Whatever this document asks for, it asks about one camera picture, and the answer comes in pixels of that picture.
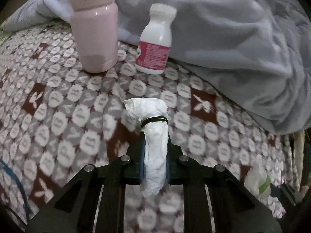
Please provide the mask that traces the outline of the green striped paper cup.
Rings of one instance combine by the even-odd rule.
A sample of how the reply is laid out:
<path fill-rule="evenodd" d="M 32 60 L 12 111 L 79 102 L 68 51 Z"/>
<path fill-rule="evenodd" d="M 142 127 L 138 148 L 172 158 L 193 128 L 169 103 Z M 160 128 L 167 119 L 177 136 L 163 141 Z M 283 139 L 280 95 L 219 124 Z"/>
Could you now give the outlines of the green striped paper cup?
<path fill-rule="evenodd" d="M 247 173 L 244 186 L 256 198 L 267 198 L 272 193 L 271 179 L 265 169 L 259 165 L 253 166 Z"/>

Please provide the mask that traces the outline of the white plastic bag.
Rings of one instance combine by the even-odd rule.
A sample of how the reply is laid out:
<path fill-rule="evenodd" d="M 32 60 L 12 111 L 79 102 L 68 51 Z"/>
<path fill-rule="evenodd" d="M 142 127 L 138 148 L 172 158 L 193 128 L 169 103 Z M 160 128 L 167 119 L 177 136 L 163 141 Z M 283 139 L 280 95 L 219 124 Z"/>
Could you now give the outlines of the white plastic bag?
<path fill-rule="evenodd" d="M 168 107 L 158 98 L 131 98 L 124 102 L 127 114 L 141 126 L 144 134 L 142 195 L 159 193 L 167 174 Z"/>

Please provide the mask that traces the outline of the patterned bunny blanket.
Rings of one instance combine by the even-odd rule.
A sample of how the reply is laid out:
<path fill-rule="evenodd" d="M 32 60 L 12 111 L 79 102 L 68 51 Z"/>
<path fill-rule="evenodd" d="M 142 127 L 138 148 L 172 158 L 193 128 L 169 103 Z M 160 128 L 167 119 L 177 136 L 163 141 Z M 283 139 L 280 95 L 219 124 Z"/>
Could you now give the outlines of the patterned bunny blanket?
<path fill-rule="evenodd" d="M 118 44 L 105 73 L 83 71 L 69 25 L 44 24 L 1 46 L 1 199 L 23 220 L 33 217 L 84 165 L 106 165 L 136 136 L 123 101 L 159 98 L 170 136 L 183 152 L 238 179 L 255 164 L 272 183 L 286 182 L 284 137 L 262 129 L 240 107 L 182 66 L 162 75 L 136 71 L 136 49 Z"/>

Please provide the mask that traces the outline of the cream fleece blanket edge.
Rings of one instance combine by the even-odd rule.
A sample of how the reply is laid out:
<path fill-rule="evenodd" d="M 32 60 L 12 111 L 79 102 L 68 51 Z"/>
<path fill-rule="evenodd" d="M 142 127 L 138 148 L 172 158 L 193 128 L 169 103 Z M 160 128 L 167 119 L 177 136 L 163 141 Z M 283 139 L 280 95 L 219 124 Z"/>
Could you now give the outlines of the cream fleece blanket edge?
<path fill-rule="evenodd" d="M 286 182 L 301 191 L 308 183 L 308 173 L 304 163 L 306 131 L 300 130 L 284 136 L 284 154 L 286 162 Z"/>

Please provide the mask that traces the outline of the white bottle pink label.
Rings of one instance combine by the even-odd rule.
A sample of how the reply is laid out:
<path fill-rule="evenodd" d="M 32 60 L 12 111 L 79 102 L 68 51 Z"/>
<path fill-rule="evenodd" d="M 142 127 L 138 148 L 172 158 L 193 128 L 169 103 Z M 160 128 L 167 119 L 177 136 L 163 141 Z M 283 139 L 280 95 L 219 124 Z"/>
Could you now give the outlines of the white bottle pink label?
<path fill-rule="evenodd" d="M 177 9 L 155 3 L 150 7 L 150 21 L 139 39 L 135 67 L 139 72 L 160 75 L 164 72 L 172 43 L 171 24 Z"/>

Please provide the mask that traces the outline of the grey blue duvet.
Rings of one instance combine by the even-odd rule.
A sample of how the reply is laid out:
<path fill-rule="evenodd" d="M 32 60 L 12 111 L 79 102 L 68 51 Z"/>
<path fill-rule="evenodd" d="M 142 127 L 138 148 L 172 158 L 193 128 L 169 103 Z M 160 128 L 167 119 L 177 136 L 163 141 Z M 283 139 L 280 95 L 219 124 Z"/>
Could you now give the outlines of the grey blue duvet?
<path fill-rule="evenodd" d="M 118 41 L 138 45 L 152 4 L 173 6 L 169 56 L 283 135 L 310 128 L 310 20 L 298 0 L 115 0 Z M 54 18 L 71 0 L 29 0 L 2 27 Z"/>

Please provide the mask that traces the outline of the pink thermos bottle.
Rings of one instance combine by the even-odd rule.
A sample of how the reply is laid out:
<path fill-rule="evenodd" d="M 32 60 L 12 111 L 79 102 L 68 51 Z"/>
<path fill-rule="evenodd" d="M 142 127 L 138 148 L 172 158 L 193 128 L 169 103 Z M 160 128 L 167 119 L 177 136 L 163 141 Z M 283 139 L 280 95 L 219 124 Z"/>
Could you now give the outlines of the pink thermos bottle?
<path fill-rule="evenodd" d="M 115 0 L 71 0 L 70 25 L 82 67 L 103 73 L 118 60 L 118 6 Z"/>

